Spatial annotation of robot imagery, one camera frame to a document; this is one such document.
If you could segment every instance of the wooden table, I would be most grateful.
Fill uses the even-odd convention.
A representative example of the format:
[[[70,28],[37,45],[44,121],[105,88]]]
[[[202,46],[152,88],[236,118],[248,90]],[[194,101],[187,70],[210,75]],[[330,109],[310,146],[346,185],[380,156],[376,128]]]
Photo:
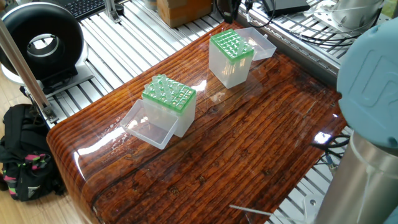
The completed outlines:
[[[264,223],[322,154],[308,145],[346,125],[339,94],[280,52],[253,62],[227,90],[208,69],[221,24],[81,112],[47,141],[75,205],[98,223]],[[120,120],[152,76],[197,89],[195,121],[164,150],[130,136]]]

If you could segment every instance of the green lid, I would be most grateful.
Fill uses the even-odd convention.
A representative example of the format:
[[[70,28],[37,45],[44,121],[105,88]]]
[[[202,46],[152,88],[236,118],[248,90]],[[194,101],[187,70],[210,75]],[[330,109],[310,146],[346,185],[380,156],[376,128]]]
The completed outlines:
[[[166,75],[152,77],[152,82],[145,85],[142,98],[152,100],[178,113],[183,113],[189,102],[196,97],[196,90],[167,78]]]
[[[216,45],[231,62],[236,62],[245,57],[254,55],[254,49],[243,37],[232,29],[212,36],[210,41]],[[238,54],[239,43],[244,44],[241,54]]]

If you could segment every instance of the plastic container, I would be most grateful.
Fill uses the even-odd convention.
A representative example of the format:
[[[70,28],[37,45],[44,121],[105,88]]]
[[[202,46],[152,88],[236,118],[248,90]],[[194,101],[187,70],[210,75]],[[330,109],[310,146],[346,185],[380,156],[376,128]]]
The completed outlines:
[[[255,28],[238,29],[235,32],[254,48],[254,61],[273,56],[276,50],[275,45],[267,40],[266,35],[261,35]]]
[[[166,77],[157,75],[146,85],[142,99],[178,117],[174,134],[182,137],[195,119],[197,93],[193,88]]]
[[[164,149],[177,129],[178,117],[143,100],[137,100],[122,119],[125,132]]]
[[[253,55],[253,48],[232,29],[210,38],[209,68],[226,88],[246,81]]]

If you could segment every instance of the wooden floor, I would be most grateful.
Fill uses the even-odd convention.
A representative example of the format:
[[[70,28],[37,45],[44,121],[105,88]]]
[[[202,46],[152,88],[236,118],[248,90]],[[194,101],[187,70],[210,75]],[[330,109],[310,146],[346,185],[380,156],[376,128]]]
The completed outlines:
[[[30,103],[30,101],[19,91],[19,86],[7,80],[0,71],[0,120],[10,106],[20,103]],[[0,138],[3,136],[4,125],[0,122]],[[8,192],[0,192],[0,223],[79,224],[82,222],[68,194],[57,196],[52,193],[32,202],[19,202],[13,200]]]

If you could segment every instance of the black backpack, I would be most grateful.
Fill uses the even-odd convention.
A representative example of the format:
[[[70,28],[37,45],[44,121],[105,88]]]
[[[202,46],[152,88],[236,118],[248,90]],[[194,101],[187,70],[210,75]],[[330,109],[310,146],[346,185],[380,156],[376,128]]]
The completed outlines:
[[[5,136],[0,141],[3,179],[14,200],[37,199],[65,186],[46,142],[45,121],[32,105],[10,107],[4,115]]]

